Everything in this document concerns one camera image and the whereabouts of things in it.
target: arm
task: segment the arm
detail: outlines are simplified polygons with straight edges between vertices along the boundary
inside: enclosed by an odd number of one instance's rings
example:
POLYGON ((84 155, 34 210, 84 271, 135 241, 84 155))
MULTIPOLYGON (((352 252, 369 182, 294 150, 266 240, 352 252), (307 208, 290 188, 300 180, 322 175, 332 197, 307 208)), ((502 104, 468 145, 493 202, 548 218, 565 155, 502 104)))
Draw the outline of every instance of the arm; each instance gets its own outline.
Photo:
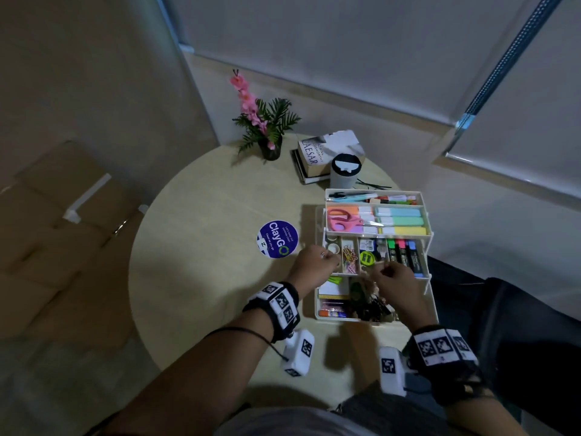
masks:
MULTIPOLYGON (((425 303, 411 269, 396 262, 381 263, 373 268, 371 278, 377 283, 380 295, 397 310, 400 320, 412 334, 425 326, 438 323, 436 316, 425 303)), ((458 401, 445 407, 445 411, 456 434, 470 434, 458 430, 456 425, 482 436, 527 434, 493 397, 458 401)))
MULTIPOLYGON (((286 281, 303 299, 329 278, 339 261, 339 256, 311 245, 300 252, 286 281)), ((262 309, 243 312, 228 325, 254 330, 269 341, 274 333, 262 309)), ((129 403, 104 434, 211 434, 234 411, 267 347, 241 331, 202 339, 129 403)))

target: round table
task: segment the round table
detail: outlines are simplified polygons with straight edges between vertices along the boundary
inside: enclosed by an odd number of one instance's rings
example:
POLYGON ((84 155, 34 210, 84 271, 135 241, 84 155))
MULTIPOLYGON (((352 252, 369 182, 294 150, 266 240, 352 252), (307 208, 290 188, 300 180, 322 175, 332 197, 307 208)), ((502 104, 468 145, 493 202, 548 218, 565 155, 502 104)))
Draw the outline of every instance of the round table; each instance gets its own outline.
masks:
MULTIPOLYGON (((290 150, 304 138, 286 135, 276 161, 264 161, 258 151, 238 157, 232 145, 215 148, 180 171, 147 211, 131 253, 129 295, 137 330, 160 368, 234 318, 252 293, 284 278, 301 247, 316 242, 315 208, 324 205, 329 182, 299 181, 290 150), (259 251, 258 230, 271 220, 285 220, 299 232, 291 256, 271 259, 259 251)), ((370 160, 359 177, 396 188, 370 160)), ((288 376, 267 350, 250 388, 286 387, 332 406, 379 376, 378 345, 402 349, 410 337, 399 323, 374 328, 317 321, 313 297, 301 304, 299 327, 315 336, 309 374, 288 376), (357 366, 363 380, 354 373, 357 366)))

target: person's left hand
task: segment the person's left hand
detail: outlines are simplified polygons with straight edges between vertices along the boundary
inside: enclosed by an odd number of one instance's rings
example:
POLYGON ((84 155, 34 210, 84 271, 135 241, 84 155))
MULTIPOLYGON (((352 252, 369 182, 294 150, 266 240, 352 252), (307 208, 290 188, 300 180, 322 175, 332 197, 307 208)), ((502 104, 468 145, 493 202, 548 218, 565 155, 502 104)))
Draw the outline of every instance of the person's left hand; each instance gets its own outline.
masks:
POLYGON ((285 281, 292 284, 303 299, 309 292, 322 285, 341 263, 341 256, 322 246, 310 245, 296 257, 285 281))

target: forearm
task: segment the forearm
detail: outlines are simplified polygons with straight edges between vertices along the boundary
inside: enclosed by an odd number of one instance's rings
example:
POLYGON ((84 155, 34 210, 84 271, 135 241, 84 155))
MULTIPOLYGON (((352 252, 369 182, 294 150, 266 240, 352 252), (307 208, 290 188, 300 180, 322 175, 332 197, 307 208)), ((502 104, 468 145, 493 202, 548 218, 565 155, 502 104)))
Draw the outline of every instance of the forearm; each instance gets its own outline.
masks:
MULTIPOLYGON (((244 312, 227 325, 254 330, 269 341, 274 333, 262 309, 244 312)), ((233 411, 267 347, 241 331, 203 339, 147 386, 105 434, 211 434, 233 411)))
MULTIPOLYGON (((521 436, 527 434, 495 398, 459 401, 447 406, 445 411, 450 423, 482 436, 521 436)), ((457 431, 457 434, 471 433, 457 431)))

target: stack of books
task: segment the stack of books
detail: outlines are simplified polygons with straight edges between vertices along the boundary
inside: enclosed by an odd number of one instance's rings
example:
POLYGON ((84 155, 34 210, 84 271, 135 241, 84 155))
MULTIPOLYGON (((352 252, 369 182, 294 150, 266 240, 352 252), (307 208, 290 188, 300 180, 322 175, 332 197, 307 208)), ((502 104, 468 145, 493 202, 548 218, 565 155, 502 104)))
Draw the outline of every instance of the stack of books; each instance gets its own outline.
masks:
POLYGON ((300 140, 299 147, 290 151, 297 174, 305 185, 328 180, 330 164, 339 153, 354 154, 362 164, 365 161, 363 147, 351 130, 300 140))

